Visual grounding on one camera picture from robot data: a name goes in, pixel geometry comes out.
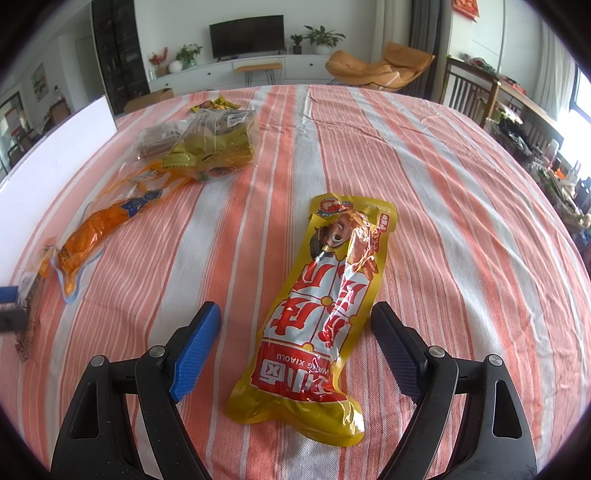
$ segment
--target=white tv cabinet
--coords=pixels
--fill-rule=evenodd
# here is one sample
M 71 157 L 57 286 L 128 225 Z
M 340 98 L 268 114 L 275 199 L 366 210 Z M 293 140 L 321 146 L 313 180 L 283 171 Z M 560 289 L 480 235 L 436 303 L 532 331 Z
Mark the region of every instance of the white tv cabinet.
M 235 72 L 238 67 L 264 63 L 281 63 L 281 73 L 275 71 L 275 81 L 279 85 L 298 83 L 328 83 L 333 79 L 324 64 L 329 59 L 322 55 L 274 55 L 251 57 L 198 65 L 178 73 L 171 73 L 148 82 L 150 92 L 163 88 L 172 88 L 175 95 L 198 92 L 200 90 L 218 90 L 245 86 L 243 73 Z M 267 85 L 264 70 L 253 72 L 252 85 Z

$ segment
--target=white plant pot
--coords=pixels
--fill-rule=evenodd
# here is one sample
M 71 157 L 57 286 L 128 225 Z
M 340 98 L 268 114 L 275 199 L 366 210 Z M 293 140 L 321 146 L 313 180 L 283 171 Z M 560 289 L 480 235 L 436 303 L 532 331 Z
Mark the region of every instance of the white plant pot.
M 330 51 L 332 50 L 332 48 L 330 48 L 328 45 L 316 45 L 316 48 L 314 49 L 314 51 L 316 52 L 317 55 L 330 55 Z
M 170 73 L 178 73 L 181 72 L 183 70 L 183 62 L 180 60 L 174 60 L 172 62 L 170 62 L 170 65 L 168 65 L 168 71 Z

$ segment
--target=black television screen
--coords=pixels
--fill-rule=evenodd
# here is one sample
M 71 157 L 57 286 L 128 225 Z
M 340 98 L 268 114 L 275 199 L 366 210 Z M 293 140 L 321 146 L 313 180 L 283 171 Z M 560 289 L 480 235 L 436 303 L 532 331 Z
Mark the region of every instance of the black television screen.
M 209 25 L 213 57 L 285 50 L 283 15 L 250 17 Z

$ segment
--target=red and white striped tablecloth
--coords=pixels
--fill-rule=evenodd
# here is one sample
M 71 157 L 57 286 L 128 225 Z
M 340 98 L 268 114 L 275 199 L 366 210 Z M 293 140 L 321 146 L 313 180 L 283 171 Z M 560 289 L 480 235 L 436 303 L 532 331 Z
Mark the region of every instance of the red and white striped tablecloth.
M 534 182 L 472 121 L 424 100 L 337 86 L 222 94 L 259 112 L 258 167 L 189 184 L 127 223 L 85 270 L 77 302 L 64 303 L 52 275 L 26 364 L 3 338 L 0 400 L 33 451 L 49 465 L 93 355 L 139 356 L 213 300 L 223 312 L 219 340 L 195 390 L 178 405 L 212 477 L 376 478 L 412 408 L 369 329 L 341 377 L 363 409 L 365 437 L 357 445 L 323 445 L 286 424 L 247 426 L 225 414 L 255 331 L 294 261 L 310 199 L 330 191 L 396 205 L 399 221 L 377 300 L 454 356 L 500 354 L 544 464 L 591 394 L 591 284 Z M 192 105 L 217 95 L 186 95 L 121 118 L 117 135 L 56 199 L 43 228 L 52 224 L 63 242 L 140 129 L 189 118 Z M 43 231 L 35 238 L 21 268 Z M 145 469 L 158 475 L 137 402 L 129 408 Z M 432 472 L 445 468 L 460 416 L 458 402 Z

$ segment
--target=metal screw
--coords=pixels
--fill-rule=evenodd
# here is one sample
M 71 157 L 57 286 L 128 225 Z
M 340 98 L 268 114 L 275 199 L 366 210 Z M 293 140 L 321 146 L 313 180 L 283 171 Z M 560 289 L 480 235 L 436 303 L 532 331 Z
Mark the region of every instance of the metal screw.
M 164 355 L 165 351 L 166 351 L 166 348 L 164 348 L 162 345 L 155 345 L 150 349 L 150 351 L 148 353 L 153 358 L 159 358 Z
M 489 356 L 488 361 L 495 367 L 500 367 L 503 364 L 503 359 L 494 353 Z
M 445 350 L 437 345 L 429 347 L 429 353 L 431 354 L 431 356 L 434 356 L 435 358 L 441 358 L 445 356 Z
M 102 364 L 105 363 L 105 357 L 102 355 L 95 355 L 90 359 L 90 364 L 93 367 L 100 367 Z

